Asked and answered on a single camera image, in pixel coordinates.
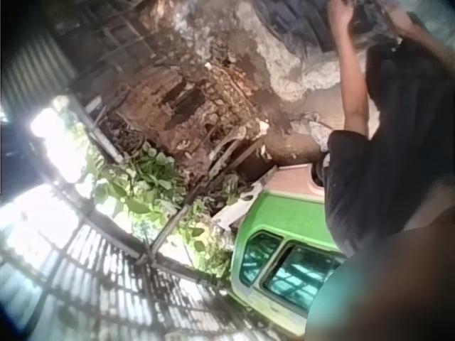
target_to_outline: corrugated metal sheet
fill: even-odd
[[[273,340],[218,291],[135,265],[48,185],[0,210],[0,237],[0,301],[30,340]]]
[[[2,65],[2,106],[10,116],[34,115],[65,91],[76,70],[39,18],[27,22]]]

